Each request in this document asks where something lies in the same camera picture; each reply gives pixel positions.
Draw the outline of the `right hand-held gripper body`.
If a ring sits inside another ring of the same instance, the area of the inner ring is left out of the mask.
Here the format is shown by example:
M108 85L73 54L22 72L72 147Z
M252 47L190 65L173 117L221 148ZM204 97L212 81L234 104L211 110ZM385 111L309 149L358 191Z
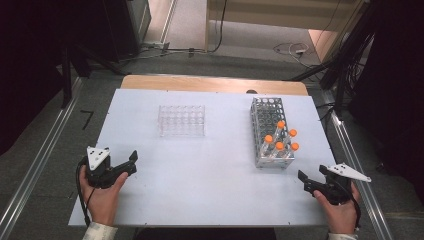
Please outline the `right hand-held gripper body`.
M345 163L326 166L329 174L325 176L325 183L320 191L332 205L342 204L351 199L351 180L371 182L371 178L358 172Z

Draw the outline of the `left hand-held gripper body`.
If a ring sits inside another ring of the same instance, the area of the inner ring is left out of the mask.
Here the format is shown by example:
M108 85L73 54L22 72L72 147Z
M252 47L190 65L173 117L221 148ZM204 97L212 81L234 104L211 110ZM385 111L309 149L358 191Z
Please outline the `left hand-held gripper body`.
M110 150L88 146L86 151L86 176L89 185L101 189L111 187L123 170L111 166Z

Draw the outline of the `clear acrylic tube rack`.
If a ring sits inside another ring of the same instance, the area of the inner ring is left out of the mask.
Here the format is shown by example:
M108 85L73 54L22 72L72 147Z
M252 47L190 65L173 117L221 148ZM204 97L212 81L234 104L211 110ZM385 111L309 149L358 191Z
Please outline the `clear acrylic tube rack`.
M158 113L159 134L200 137L205 135L205 107L202 105L161 105Z

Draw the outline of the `metal tube rack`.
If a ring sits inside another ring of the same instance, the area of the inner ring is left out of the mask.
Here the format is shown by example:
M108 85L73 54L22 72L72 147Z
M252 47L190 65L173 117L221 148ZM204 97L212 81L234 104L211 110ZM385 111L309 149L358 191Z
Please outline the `metal tube rack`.
M250 108L253 136L255 144L255 164L258 168L282 168L286 169L295 159L294 154L290 158L286 158L285 154L292 143L284 150L280 157L271 158L270 155L274 150L277 142L282 142L290 130L287 125L286 115L283 107L283 100L278 97L254 97ZM273 137L274 131L278 121L285 122L284 135L277 141L273 139L272 146L270 147L269 154L265 157L260 155L260 147L266 135Z

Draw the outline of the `person's right hand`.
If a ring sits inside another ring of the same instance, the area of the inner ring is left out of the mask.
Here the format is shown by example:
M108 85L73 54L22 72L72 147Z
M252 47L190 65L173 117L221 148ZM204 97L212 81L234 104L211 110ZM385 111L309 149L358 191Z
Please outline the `person's right hand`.
M313 195L326 214L330 233L350 235L355 233L357 213L352 200L342 205L332 205L320 191L315 190Z

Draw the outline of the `person's left hand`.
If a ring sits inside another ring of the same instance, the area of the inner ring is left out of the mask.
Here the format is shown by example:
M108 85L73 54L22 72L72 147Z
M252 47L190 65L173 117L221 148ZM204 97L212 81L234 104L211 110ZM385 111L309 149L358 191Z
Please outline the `person's left hand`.
M85 168L81 169L79 183L83 201L88 207L93 222L106 226L114 225L119 193L127 178L128 174L124 172L116 179L111 187L96 189L88 184Z

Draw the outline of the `black tripod stand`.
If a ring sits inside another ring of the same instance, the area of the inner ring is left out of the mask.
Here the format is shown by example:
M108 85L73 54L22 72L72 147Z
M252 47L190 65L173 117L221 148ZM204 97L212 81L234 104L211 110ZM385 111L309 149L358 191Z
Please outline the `black tripod stand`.
M126 76L129 72L124 72L112 63L106 61L92 50L81 44L66 44L61 47L61 66L62 66L62 82L63 82L63 102L61 108L68 106L73 98L73 90L71 87L71 67L74 67L80 77L89 77L92 69L87 60L91 59L99 63L111 72Z

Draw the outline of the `wooden table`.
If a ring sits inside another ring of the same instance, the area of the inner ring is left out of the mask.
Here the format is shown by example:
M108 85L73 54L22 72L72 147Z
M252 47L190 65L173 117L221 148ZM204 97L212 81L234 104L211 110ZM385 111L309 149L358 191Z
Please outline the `wooden table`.
M301 82L253 80L241 78L181 76L181 75L128 75L122 89L196 91L220 93L247 93L307 96Z

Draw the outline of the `black metal stand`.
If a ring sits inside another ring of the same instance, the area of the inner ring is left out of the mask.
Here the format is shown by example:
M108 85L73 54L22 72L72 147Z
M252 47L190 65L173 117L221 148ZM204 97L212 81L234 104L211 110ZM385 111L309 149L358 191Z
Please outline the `black metal stand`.
M356 64L374 35L377 23L376 11L381 1L382 0L369 0L367 9L334 57L291 78L291 81L300 82L318 72L325 71L319 85L322 90L329 90L334 84L337 85L336 97L332 110L338 117L342 116L343 97L345 87L348 83L349 70Z

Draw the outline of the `black curtain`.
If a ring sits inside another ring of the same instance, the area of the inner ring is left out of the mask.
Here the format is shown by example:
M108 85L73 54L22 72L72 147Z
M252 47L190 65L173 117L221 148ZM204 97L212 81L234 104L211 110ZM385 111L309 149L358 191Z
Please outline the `black curtain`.
M98 0L0 0L0 155L64 88L65 58L90 73L79 47Z
M424 0L382 0L349 111L424 202Z

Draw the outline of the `grey power strip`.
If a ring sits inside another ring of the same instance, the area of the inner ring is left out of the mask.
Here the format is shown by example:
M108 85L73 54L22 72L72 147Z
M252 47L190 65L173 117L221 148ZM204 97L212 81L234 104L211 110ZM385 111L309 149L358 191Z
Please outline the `grey power strip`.
M158 49L166 51L169 48L169 42L143 42L141 44L142 49Z

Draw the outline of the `dark cabinet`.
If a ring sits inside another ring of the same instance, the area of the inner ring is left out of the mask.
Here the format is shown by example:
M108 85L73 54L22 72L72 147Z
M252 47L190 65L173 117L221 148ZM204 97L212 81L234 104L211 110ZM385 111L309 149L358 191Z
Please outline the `dark cabinet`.
M135 56L151 22L148 0L103 0L115 48L115 61Z

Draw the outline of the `aluminium floor rail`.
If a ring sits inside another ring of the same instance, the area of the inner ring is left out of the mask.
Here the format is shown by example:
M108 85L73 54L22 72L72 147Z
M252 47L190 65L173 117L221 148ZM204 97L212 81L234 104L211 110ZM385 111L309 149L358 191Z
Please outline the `aluminium floor rail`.
M48 162L51 152L53 151L53 148L55 147L65 124L75 107L82 86L83 79L81 77L77 77L72 85L75 97L58 112L54 123L49 128L49 132L44 138L42 145L37 150L37 154L32 160L26 174L22 178L22 181L16 191L11 196L5 210L0 215L0 240L7 240L10 236L13 227L24 209L31 192L33 191L46 163Z
M336 111L331 113L331 121L335 127L338 139L345 153L346 163L360 173L364 173L360 160L346 130L344 121L340 115L336 114ZM377 238L379 240L394 240L393 234L388 226L371 184L357 180L356 185L362 196L367 215L370 218Z
M170 4L169 4L168 13L166 15L166 19L165 19L165 22L164 22L162 33L161 33L161 36L160 36L160 42L161 43L165 43L165 41L166 41L167 34L169 32L169 29L170 29L170 25L171 25L171 22L172 22L172 18L173 18L178 0L169 0L169 3Z

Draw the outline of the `light wooden furniture frame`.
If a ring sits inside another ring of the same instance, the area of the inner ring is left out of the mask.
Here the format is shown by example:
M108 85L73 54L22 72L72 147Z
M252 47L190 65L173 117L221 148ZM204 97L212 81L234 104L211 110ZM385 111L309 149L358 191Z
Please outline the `light wooden furniture frame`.
M369 0L206 0L206 23L224 17L230 22L307 29L319 59L326 61L368 4Z

